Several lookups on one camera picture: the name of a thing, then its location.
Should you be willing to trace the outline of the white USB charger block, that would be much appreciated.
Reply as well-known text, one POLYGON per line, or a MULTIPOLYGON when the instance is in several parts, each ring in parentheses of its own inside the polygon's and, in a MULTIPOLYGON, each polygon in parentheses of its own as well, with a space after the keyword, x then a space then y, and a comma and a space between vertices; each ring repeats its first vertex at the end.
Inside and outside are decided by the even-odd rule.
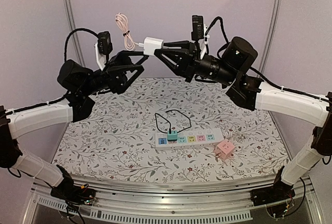
POLYGON ((146 37, 143 43, 138 43, 138 46, 143 48, 143 54, 148 56, 154 56, 156 49, 161 49, 163 47, 164 40, 146 37))

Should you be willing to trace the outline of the teal cube charger plug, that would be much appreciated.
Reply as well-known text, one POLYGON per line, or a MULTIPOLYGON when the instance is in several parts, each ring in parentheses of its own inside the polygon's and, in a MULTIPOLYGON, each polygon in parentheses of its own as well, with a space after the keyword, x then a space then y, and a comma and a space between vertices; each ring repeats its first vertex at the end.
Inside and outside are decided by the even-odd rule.
POLYGON ((176 130, 170 130, 167 132, 168 142, 175 142, 178 139, 178 132, 176 130))

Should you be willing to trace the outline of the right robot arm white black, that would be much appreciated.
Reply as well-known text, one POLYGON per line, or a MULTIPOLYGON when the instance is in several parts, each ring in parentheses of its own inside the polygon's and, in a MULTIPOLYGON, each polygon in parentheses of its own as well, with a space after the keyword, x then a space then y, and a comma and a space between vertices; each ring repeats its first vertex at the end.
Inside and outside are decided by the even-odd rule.
POLYGON ((323 157, 331 156, 331 93, 312 95, 276 86, 262 76, 247 75, 258 53, 245 39, 234 37, 220 58, 202 54, 199 45, 189 41, 167 43, 164 48, 156 49, 154 56, 187 82, 199 75, 221 83, 238 107, 273 111, 315 126, 307 144, 279 169, 273 185, 251 191, 255 206, 293 197, 296 181, 323 157))

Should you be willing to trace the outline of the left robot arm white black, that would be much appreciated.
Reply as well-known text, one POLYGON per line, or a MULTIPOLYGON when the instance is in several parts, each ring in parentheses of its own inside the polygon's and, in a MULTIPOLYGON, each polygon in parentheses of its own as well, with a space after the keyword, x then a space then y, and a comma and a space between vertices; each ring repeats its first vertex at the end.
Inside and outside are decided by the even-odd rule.
POLYGON ((73 60, 63 63, 57 81, 67 92, 59 99, 20 109, 1 107, 1 167, 16 169, 44 181, 51 196, 75 204, 89 205, 96 191, 84 184, 76 186, 70 174, 60 165, 46 162, 19 148, 18 137, 60 123, 87 119, 95 105, 91 95, 122 94, 143 72, 147 55, 138 51, 121 51, 106 58, 103 69, 93 71, 73 60))

